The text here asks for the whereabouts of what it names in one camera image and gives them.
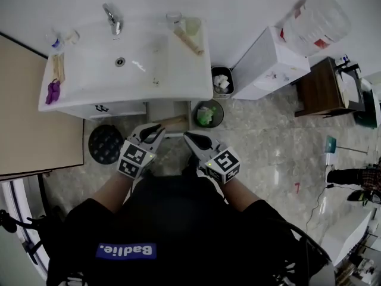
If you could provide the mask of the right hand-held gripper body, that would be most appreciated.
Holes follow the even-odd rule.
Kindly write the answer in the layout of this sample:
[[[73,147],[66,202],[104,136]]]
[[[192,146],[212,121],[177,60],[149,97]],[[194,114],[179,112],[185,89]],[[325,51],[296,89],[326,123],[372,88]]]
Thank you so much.
[[[241,160],[233,147],[218,147],[206,156],[201,167],[207,176],[224,185],[239,173]]]

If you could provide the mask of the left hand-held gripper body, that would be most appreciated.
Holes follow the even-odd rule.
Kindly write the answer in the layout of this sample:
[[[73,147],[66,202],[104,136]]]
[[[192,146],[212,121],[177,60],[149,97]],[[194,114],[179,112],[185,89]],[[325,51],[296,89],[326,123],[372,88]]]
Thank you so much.
[[[117,171],[131,179],[137,179],[156,158],[158,143],[153,139],[145,142],[133,132],[124,142],[118,159]]]

